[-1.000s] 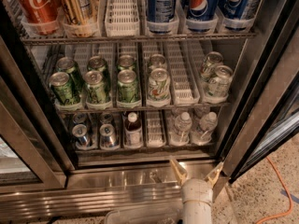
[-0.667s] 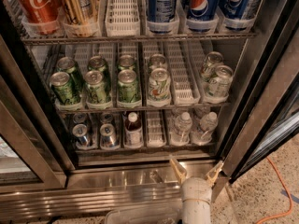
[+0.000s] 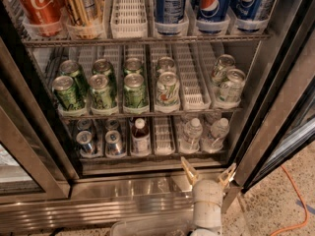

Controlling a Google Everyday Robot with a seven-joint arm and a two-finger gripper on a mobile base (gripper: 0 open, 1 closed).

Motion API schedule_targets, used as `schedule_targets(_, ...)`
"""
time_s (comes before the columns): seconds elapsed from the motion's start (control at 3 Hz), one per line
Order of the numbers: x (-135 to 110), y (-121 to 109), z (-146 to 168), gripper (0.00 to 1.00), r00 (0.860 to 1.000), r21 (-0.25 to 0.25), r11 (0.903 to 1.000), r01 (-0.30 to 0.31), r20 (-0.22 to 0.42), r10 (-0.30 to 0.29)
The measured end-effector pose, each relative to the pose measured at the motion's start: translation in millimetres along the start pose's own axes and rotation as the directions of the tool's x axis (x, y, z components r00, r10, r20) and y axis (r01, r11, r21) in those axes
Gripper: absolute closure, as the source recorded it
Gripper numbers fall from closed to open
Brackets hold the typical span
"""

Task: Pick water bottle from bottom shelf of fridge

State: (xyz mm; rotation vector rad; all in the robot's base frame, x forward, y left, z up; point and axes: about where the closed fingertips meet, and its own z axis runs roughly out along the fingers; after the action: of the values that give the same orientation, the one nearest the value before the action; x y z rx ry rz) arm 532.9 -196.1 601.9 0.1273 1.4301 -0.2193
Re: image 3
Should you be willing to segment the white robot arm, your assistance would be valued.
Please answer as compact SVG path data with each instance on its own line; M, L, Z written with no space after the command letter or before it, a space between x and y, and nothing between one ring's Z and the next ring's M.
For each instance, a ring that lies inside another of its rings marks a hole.
M232 163L216 180L204 179L199 172L181 157L181 164L192 185L193 225L190 236L221 236L221 207L224 189L236 169Z

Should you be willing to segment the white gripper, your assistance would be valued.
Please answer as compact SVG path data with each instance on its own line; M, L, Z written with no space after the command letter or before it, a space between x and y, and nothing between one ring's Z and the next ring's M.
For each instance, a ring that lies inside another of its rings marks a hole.
M222 188L225 188L236 169L232 163L214 180L199 180L198 171L182 156L181 165L191 185L193 193L193 223L202 228L219 229L221 227L221 205L223 199Z

